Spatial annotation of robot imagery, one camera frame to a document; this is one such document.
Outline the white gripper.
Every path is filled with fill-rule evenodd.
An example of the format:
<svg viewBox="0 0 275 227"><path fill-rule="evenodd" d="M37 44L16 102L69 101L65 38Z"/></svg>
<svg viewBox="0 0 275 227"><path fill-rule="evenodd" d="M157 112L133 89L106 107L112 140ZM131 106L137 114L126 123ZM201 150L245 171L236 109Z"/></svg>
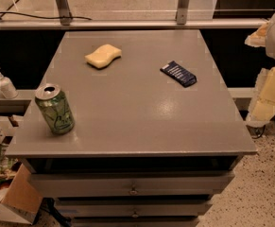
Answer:
<svg viewBox="0 0 275 227"><path fill-rule="evenodd" d="M275 13L269 23L264 23L245 40L252 47L266 47L266 54L275 60ZM255 82L254 95L250 101L246 124L261 128L275 115L275 66L263 68Z"/></svg>

